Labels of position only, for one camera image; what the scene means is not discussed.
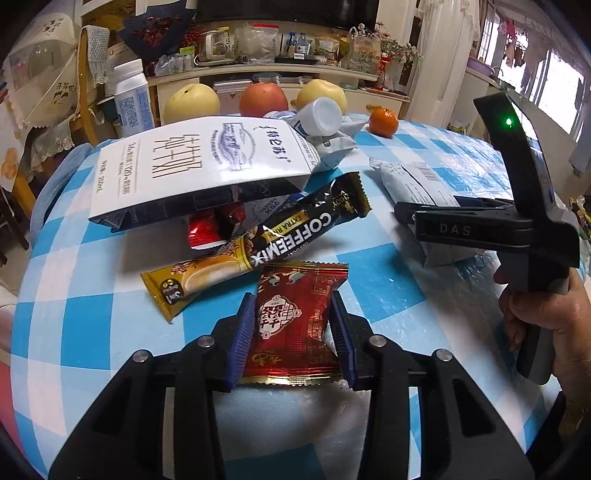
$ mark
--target red candy wrapper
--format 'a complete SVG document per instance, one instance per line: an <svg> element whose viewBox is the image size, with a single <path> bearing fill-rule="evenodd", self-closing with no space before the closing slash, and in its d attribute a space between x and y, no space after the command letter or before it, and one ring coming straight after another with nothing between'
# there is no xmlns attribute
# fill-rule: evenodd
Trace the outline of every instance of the red candy wrapper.
<svg viewBox="0 0 591 480"><path fill-rule="evenodd" d="M243 203L194 213L189 217L189 245L195 250L225 245L234 237L245 218Z"/></svg>
<svg viewBox="0 0 591 480"><path fill-rule="evenodd" d="M256 295L258 328L242 383L314 385L338 380L336 356L322 341L330 295L349 275L344 264L267 264Z"/></svg>

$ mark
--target white plastic bottle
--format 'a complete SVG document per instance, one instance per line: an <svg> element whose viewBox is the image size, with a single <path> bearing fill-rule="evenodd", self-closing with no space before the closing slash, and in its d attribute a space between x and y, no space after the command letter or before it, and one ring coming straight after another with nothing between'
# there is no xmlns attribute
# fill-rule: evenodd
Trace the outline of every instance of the white plastic bottle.
<svg viewBox="0 0 591 480"><path fill-rule="evenodd" d="M154 128L148 81L142 61L132 60L115 67L115 106L126 137Z"/></svg>

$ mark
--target apple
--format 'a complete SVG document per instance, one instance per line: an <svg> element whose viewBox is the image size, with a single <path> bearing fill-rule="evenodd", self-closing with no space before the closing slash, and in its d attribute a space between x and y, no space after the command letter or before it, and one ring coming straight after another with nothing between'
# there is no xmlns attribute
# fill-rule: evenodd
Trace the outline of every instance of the apple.
<svg viewBox="0 0 591 480"><path fill-rule="evenodd" d="M276 83L254 83L240 97L238 109L242 116L262 118L269 112L290 109L287 97Z"/></svg>

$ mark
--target blue checkered tablecloth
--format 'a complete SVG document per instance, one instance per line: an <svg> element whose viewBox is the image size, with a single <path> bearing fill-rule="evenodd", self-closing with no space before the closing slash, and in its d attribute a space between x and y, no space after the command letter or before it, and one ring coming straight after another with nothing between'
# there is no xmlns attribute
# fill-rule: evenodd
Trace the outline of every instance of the blue checkered tablecloth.
<svg viewBox="0 0 591 480"><path fill-rule="evenodd" d="M557 392L515 373L506 348L486 252L455 265L423 268L423 252L397 224L379 172L368 157L426 161L457 194L511 197L502 158L484 142L400 122L386 140L363 130L339 169L317 174L313 191L331 178L360 171L373 211L340 225L301 259L349 264L340 292L350 312L403 348L451 350L526 449ZM25 454L46 475L68 434L117 369L140 348L154 355L181 349L234 314L257 272L215 286L168 324L139 277L191 257L182 220L112 234L88 221L90 155L61 194L40 233L22 282L12 333L12 395ZM411 468L420 473L418 397L411 391ZM227 476L234 479L355 479L369 393L338 382L314 388L241 387L216 397Z"/></svg>

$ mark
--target white bottle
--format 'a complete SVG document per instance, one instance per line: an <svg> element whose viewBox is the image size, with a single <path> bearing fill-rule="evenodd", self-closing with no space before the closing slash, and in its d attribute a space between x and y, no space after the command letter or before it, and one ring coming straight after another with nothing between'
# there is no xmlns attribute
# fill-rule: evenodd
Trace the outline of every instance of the white bottle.
<svg viewBox="0 0 591 480"><path fill-rule="evenodd" d="M132 60L114 68L115 106L121 121L124 136L138 134L154 128L154 117L150 107L148 81L144 75L142 61Z"/></svg>
<svg viewBox="0 0 591 480"><path fill-rule="evenodd" d="M330 137L338 132L343 114L332 98L320 97L285 121L304 137Z"/></svg>

